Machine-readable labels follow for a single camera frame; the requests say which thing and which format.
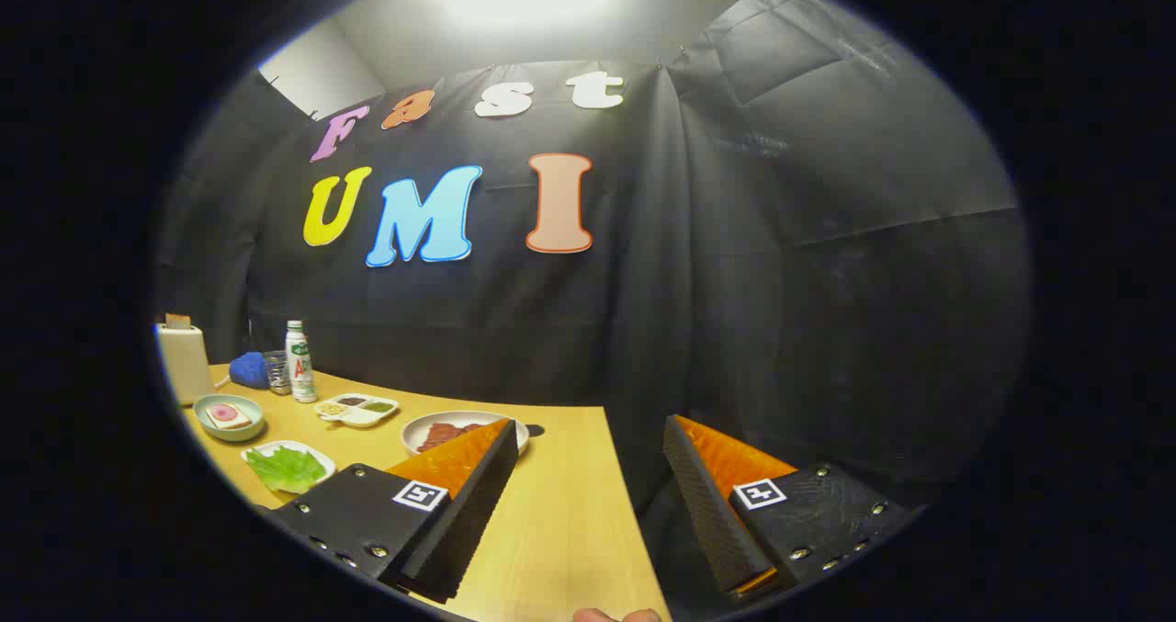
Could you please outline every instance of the blue sponge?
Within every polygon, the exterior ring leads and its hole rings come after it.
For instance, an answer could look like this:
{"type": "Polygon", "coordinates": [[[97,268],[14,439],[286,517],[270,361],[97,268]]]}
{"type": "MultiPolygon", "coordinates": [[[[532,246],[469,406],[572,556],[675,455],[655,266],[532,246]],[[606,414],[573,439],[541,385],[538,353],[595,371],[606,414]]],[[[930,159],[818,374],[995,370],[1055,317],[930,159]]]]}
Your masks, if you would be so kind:
{"type": "Polygon", "coordinates": [[[266,359],[260,350],[249,350],[245,355],[228,363],[228,376],[233,383],[243,384],[247,388],[267,390],[269,380],[266,379],[266,359]]]}

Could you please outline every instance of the finger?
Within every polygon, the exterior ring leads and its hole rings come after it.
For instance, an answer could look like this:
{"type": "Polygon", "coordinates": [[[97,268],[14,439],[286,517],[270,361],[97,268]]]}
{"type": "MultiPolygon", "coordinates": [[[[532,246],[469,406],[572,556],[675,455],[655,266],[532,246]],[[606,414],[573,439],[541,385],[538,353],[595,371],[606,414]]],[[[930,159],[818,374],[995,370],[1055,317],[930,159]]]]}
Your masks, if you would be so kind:
{"type": "Polygon", "coordinates": [[[604,610],[599,608],[581,608],[572,615],[572,622],[616,622],[616,620],[604,615],[604,610]]]}
{"type": "Polygon", "coordinates": [[[621,622],[661,622],[661,617],[654,613],[654,609],[647,608],[644,610],[634,610],[626,615],[621,622]]]}

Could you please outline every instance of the blue letter m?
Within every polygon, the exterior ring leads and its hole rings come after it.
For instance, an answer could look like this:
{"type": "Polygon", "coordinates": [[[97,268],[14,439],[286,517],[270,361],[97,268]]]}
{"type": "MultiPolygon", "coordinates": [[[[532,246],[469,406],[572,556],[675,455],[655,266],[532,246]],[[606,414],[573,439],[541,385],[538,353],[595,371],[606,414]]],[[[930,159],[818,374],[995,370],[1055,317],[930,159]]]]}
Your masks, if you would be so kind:
{"type": "Polygon", "coordinates": [[[466,259],[470,250],[466,240],[466,205],[474,182],[482,175],[482,167],[454,167],[442,175],[428,200],[421,203],[416,182],[400,179],[383,189],[383,215],[375,233],[375,245],[368,253],[369,267],[386,267],[396,258],[392,246],[395,238],[401,258],[409,261],[420,246],[425,229],[429,240],[421,248],[426,262],[452,262],[466,259]]]}

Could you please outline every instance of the white plate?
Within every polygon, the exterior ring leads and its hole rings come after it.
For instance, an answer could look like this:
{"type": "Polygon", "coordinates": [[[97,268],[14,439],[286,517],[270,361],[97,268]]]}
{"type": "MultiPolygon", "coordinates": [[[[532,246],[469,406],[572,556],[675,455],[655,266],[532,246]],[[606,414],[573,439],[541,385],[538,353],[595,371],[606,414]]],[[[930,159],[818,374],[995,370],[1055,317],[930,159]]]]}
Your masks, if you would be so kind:
{"type": "MultiPolygon", "coordinates": [[[[315,480],[314,481],[315,484],[321,484],[327,477],[330,477],[332,475],[335,474],[335,462],[333,462],[330,457],[312,448],[310,446],[307,446],[305,443],[299,443],[298,441],[274,441],[273,443],[266,443],[265,446],[249,448],[249,450],[258,450],[258,454],[267,457],[278,452],[278,448],[286,448],[287,450],[294,450],[299,453],[309,453],[310,456],[318,460],[318,462],[322,464],[322,468],[327,473],[322,477],[315,480]]],[[[245,453],[248,453],[248,450],[241,450],[241,459],[245,460],[246,463],[248,463],[249,457],[245,456],[245,453]]]]}
{"type": "Polygon", "coordinates": [[[365,404],[367,404],[369,401],[385,401],[385,403],[392,404],[392,408],[387,409],[383,413],[372,413],[369,412],[369,409],[361,409],[359,408],[359,406],[355,406],[350,407],[349,409],[345,409],[345,412],[339,415],[320,415],[319,420],[323,420],[327,422],[343,422],[343,424],[347,424],[349,427],[370,427],[375,424],[375,422],[379,422],[385,417],[388,417],[389,415],[396,413],[400,409],[400,402],[396,400],[377,397],[374,395],[365,395],[365,393],[342,393],[342,395],[335,395],[334,397],[323,401],[322,403],[328,403],[328,401],[332,401],[333,403],[339,403],[339,400],[342,400],[343,397],[362,397],[366,400],[363,402],[365,404]]]}
{"type": "MultiPolygon", "coordinates": [[[[433,427],[433,422],[448,422],[454,427],[465,427],[470,424],[470,422],[477,422],[477,424],[490,424],[492,422],[500,421],[507,416],[499,415],[496,413],[483,412],[482,409],[454,409],[454,412],[448,413],[433,413],[430,415],[422,415],[416,417],[416,420],[408,422],[402,430],[400,430],[400,442],[405,444],[405,449],[409,454],[419,455],[421,453],[416,452],[416,447],[425,442],[425,439],[429,437],[429,427],[433,427]]],[[[527,447],[527,440],[530,439],[530,430],[523,422],[515,420],[515,436],[519,440],[519,454],[527,447]]]]}

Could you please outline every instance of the white bottle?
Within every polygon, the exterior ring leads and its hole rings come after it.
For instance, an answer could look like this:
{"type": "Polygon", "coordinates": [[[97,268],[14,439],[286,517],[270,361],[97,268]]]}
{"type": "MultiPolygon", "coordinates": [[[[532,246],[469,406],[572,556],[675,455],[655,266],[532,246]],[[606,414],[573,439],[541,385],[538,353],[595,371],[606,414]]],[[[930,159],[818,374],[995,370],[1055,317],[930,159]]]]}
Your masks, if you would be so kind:
{"type": "Polygon", "coordinates": [[[318,401],[314,392],[314,370],[310,369],[310,346],[302,333],[302,321],[286,321],[286,367],[290,372],[294,400],[308,404],[318,401]]]}

